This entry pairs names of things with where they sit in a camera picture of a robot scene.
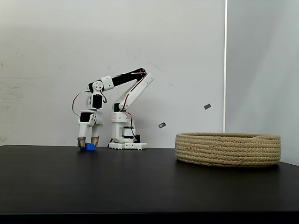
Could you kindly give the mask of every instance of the black table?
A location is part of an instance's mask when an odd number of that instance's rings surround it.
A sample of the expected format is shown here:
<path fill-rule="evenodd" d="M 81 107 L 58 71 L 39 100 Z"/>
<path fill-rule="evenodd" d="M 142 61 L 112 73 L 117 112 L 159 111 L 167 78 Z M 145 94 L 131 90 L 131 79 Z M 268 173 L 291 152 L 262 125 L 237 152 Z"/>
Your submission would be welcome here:
<path fill-rule="evenodd" d="M 299 221 L 299 167 L 216 168 L 174 149 L 0 147 L 0 222 Z"/>

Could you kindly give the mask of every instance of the table surface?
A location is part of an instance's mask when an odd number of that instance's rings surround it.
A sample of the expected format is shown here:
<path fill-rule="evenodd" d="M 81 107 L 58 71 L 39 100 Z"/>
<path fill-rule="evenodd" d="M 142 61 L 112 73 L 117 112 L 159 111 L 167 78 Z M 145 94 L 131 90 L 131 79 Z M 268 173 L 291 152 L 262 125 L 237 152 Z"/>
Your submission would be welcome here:
<path fill-rule="evenodd" d="M 299 167 L 217 168 L 175 150 L 1 146 L 0 214 L 299 211 Z"/>

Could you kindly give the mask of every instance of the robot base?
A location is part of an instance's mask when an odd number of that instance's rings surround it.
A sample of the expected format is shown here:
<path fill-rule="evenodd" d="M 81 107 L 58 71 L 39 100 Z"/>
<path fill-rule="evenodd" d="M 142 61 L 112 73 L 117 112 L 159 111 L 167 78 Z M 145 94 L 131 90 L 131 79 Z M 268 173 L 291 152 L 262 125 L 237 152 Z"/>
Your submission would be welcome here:
<path fill-rule="evenodd" d="M 136 149 L 136 150 L 145 150 L 147 149 L 148 144 L 146 143 L 117 143 L 117 142 L 110 142 L 109 148 L 112 149 Z"/>

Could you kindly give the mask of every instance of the red wire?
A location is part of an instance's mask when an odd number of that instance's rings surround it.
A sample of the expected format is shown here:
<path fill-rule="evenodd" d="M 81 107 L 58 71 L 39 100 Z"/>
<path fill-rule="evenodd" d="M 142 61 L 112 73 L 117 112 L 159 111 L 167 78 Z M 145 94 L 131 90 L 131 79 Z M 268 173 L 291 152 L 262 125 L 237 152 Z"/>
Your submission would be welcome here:
<path fill-rule="evenodd" d="M 138 82 L 138 83 L 136 83 L 134 86 L 133 86 L 133 88 L 130 90 L 130 92 L 132 92 L 133 91 L 133 89 L 135 89 L 136 88 L 136 86 L 137 85 L 139 85 L 139 83 L 144 79 L 144 77 Z M 123 106 L 122 106 L 122 109 L 121 109 L 121 111 L 123 111 L 123 109 L 125 108 L 125 105 L 126 105 L 126 102 L 127 102 L 127 98 L 128 98 L 128 96 L 129 96 L 129 94 L 127 94 L 126 95 L 126 97 L 125 97 L 125 100 L 124 100 L 124 102 L 123 102 Z"/>
<path fill-rule="evenodd" d="M 75 100 L 77 99 L 77 97 L 78 97 L 80 94 L 82 94 L 82 93 L 84 93 L 84 92 L 91 92 L 91 91 L 90 91 L 90 90 L 83 91 L 83 92 L 79 93 L 79 94 L 74 98 L 73 103 L 72 103 L 72 106 L 71 106 L 71 109 L 73 110 L 73 113 L 74 113 L 74 114 L 76 114 L 76 113 L 74 112 L 74 103 L 75 103 Z"/>
<path fill-rule="evenodd" d="M 129 112 L 125 112 L 125 113 L 127 113 L 128 115 L 131 116 L 131 131 L 132 131 L 132 135 L 133 135 L 135 141 L 137 141 L 136 135 L 134 135 L 134 132 L 133 132 L 133 117 Z"/>
<path fill-rule="evenodd" d="M 104 97 L 104 103 L 107 103 L 107 98 L 104 96 L 104 94 L 103 94 L 103 90 L 100 90 L 100 92 L 101 92 L 101 94 L 102 94 L 102 96 Z"/>

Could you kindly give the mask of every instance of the jute basket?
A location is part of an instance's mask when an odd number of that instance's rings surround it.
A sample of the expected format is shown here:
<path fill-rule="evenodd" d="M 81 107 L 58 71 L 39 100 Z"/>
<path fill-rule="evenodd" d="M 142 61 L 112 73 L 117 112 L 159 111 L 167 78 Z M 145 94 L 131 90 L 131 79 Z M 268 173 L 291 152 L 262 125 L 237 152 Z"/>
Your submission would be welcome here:
<path fill-rule="evenodd" d="M 236 133 L 177 134 L 180 161 L 219 167 L 267 167 L 280 160 L 280 136 Z"/>

